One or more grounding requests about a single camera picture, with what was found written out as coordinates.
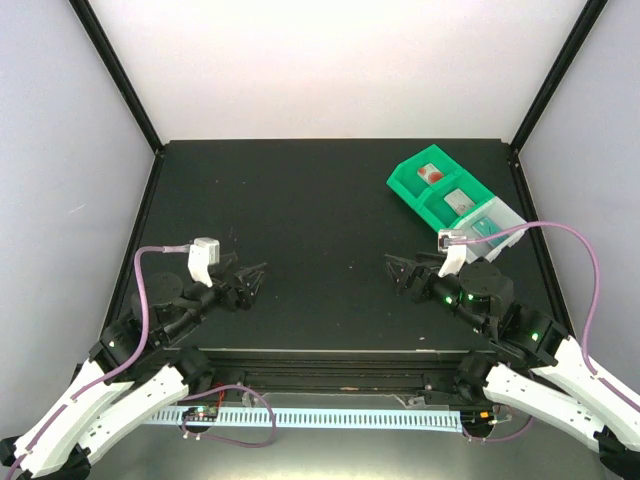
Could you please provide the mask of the clear white bin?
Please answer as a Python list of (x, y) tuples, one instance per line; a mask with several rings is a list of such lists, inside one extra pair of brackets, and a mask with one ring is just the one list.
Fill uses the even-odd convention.
[[(453, 223), (452, 229), (459, 230), (467, 239), (479, 239), (498, 234), (525, 223), (502, 199), (492, 199), (474, 207), (465, 216)], [(466, 246), (466, 261), (472, 263), (478, 258), (493, 261), (505, 248), (515, 245), (524, 235), (524, 230), (502, 235), (491, 240)]]

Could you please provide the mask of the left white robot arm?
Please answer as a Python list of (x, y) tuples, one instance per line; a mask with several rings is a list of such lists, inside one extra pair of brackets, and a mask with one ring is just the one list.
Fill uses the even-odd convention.
[(242, 384), (215, 382), (215, 367), (195, 346), (169, 347), (214, 309), (250, 309), (262, 264), (241, 267), (216, 241), (147, 246), (134, 255), (137, 292), (76, 368), (70, 385), (30, 430), (1, 441), (10, 479), (85, 479), (123, 437), (181, 401), (223, 398)]

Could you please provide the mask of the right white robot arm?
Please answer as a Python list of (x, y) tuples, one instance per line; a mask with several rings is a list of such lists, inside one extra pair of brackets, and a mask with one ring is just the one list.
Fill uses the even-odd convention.
[(388, 255), (397, 292), (432, 300), (494, 348), (470, 353), (454, 379), (457, 396), (514, 407), (580, 441), (622, 479), (639, 476), (639, 395), (586, 355), (554, 318), (515, 299), (494, 265), (459, 270), (442, 255)]

